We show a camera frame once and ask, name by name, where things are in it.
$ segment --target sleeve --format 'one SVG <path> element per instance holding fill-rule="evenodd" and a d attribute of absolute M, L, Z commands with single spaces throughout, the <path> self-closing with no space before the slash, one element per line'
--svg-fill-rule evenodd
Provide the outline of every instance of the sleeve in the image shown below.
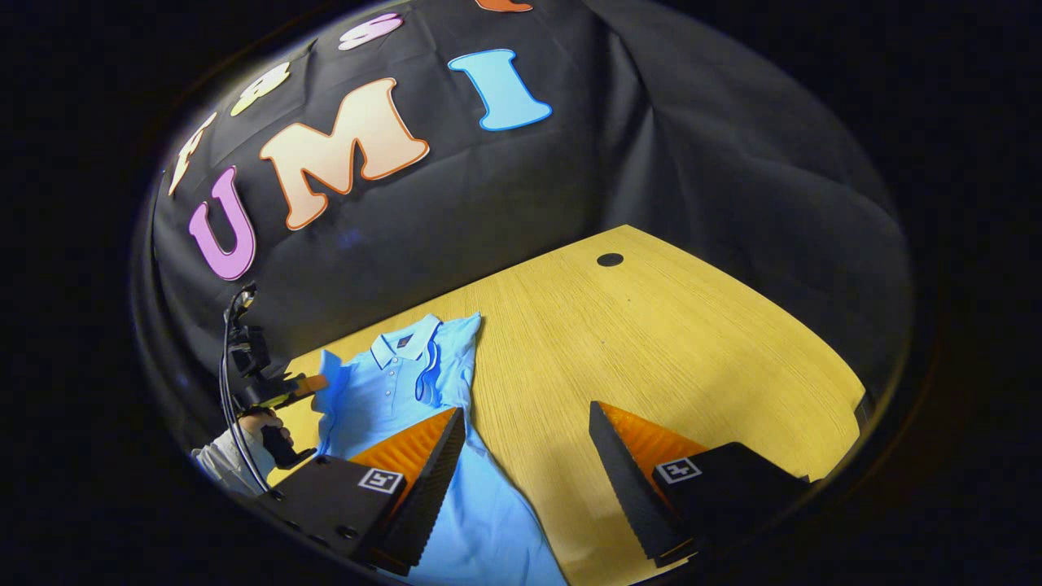
<path fill-rule="evenodd" d="M 257 470 L 267 478 L 275 468 L 275 459 L 265 448 L 262 439 L 245 430 L 243 435 L 246 437 L 246 447 L 249 448 Z M 192 457 L 203 473 L 222 488 L 247 496 L 255 496 L 263 492 L 250 474 L 246 463 L 239 456 L 231 430 L 225 430 L 213 443 L 193 449 Z"/>

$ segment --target blue letter i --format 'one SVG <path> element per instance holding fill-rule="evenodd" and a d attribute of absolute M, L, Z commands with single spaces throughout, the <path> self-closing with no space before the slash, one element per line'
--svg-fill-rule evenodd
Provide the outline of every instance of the blue letter i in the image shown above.
<path fill-rule="evenodd" d="M 449 69 L 463 71 L 485 102 L 481 128 L 510 130 L 550 116 L 550 106 L 537 101 L 511 65 L 517 56 L 510 49 L 492 49 L 463 55 L 449 62 Z"/>

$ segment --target yellow table surface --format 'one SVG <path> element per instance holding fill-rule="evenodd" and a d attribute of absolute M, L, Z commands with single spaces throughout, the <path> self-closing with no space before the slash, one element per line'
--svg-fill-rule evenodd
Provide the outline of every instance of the yellow table surface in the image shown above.
<path fill-rule="evenodd" d="M 624 262 L 596 259 L 618 252 Z M 711 265 L 621 226 L 505 269 L 324 346 L 344 362 L 430 313 L 479 311 L 474 426 L 528 498 L 573 586 L 632 584 L 641 551 L 588 432 L 602 400 L 708 447 L 741 441 L 811 481 L 858 437 L 864 388 L 784 310 Z M 316 374 L 319 349 L 289 370 Z M 318 444 L 309 401 L 278 412 Z M 274 470 L 269 482 L 288 473 Z"/>

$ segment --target hand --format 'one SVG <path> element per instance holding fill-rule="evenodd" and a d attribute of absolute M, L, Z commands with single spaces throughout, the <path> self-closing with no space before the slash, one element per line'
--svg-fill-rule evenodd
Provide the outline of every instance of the hand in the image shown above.
<path fill-rule="evenodd" d="M 267 413 L 254 413 L 253 415 L 247 415 L 239 420 L 240 424 L 243 426 L 243 431 L 247 432 L 253 436 L 257 441 L 264 441 L 264 436 L 260 435 L 260 428 L 265 425 L 272 425 L 278 428 L 282 437 L 286 441 L 293 445 L 293 438 L 290 437 L 290 430 L 282 426 L 282 420 L 275 417 L 275 412 L 271 409 L 267 410 Z"/>

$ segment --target black cloth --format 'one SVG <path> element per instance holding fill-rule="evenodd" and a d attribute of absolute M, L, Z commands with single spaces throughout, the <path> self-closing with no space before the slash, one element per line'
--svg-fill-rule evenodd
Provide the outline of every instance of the black cloth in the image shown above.
<path fill-rule="evenodd" d="M 171 139 L 135 246 L 134 312 L 152 381 L 188 445 L 224 428 L 217 408 L 221 313 L 255 280 L 247 323 L 273 362 L 375 323 L 543 252 L 630 224 L 759 291 L 814 331 L 882 392 L 912 318 L 904 237 L 887 191 L 843 125 L 793 79 L 686 16 L 636 0 L 540 0 L 499 14 L 458 0 L 414 0 L 353 15 L 242 72 Z M 386 13 L 397 30 L 351 51 L 340 35 Z M 481 98 L 446 64 L 508 48 L 553 114 L 489 132 Z M 291 60 L 284 88 L 234 119 L 253 77 Z M 397 109 L 430 144 L 416 165 L 327 193 L 329 206 L 291 231 L 260 147 L 293 122 L 328 132 L 347 92 L 394 77 Z M 210 112 L 176 196 L 176 153 Z M 237 166 L 257 239 L 239 280 L 207 266 L 188 223 Z M 220 205 L 218 241 L 233 245 Z M 233 386 L 241 384 L 233 379 Z"/>

